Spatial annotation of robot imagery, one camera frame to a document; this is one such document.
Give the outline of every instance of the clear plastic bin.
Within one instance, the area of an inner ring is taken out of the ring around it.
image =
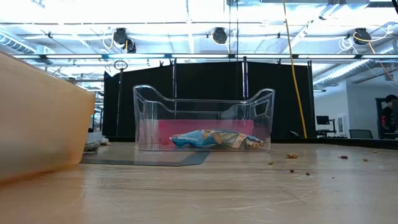
[[[137,85],[134,87],[136,147],[143,151],[269,150],[274,95],[274,90],[263,89],[246,101],[170,99],[152,86]],[[189,144],[177,147],[172,142],[173,136],[198,130],[207,133],[215,130],[221,133],[223,142],[206,147]],[[223,132],[241,133],[236,138],[241,142],[224,144],[234,138],[227,139]],[[247,144],[246,139],[242,141],[245,136],[254,136],[260,144],[255,147]]]

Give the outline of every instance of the wooden table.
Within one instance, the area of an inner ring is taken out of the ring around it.
[[[290,152],[298,159],[286,159]],[[375,224],[397,217],[398,151],[358,147],[274,144],[270,152],[213,152],[188,167],[80,164],[0,188],[7,224]]]

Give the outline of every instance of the pipe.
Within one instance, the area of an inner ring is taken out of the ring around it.
[[[381,44],[380,46],[376,47],[375,51],[377,54],[397,54],[398,38],[395,38],[384,44]],[[314,81],[313,84],[326,86],[331,83],[338,83],[342,80],[357,75],[361,72],[365,72],[370,68],[374,68],[376,65],[377,62],[373,59],[358,60],[356,62],[349,63],[346,65],[339,65],[319,75],[317,77],[318,80]]]
[[[18,52],[21,52],[22,54],[34,54],[36,53],[36,51],[29,47],[26,44],[23,44],[21,42],[19,42],[18,40],[10,37],[7,34],[4,34],[2,32],[0,32],[0,44],[3,44],[7,47],[10,47]]]

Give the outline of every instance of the crumb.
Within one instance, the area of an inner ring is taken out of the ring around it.
[[[298,155],[296,155],[296,154],[294,154],[294,153],[288,153],[288,154],[286,155],[286,158],[287,158],[287,159],[297,159],[297,158],[298,158]]]

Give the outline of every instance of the black curtain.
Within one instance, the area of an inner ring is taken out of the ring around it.
[[[119,77],[110,77],[105,73],[104,125],[103,134],[116,136],[118,117]],[[136,122],[132,88],[135,85],[153,86],[160,94],[171,98],[173,92],[173,66],[148,68],[123,73],[122,94],[119,109],[119,137],[134,138]]]
[[[177,98],[242,100],[241,62],[185,63],[177,65]]]
[[[307,136],[315,138],[315,118],[311,67],[295,66],[298,92],[303,108]],[[249,97],[263,88],[275,90],[272,138],[287,138],[289,131],[303,136],[299,103],[291,65],[248,62]]]

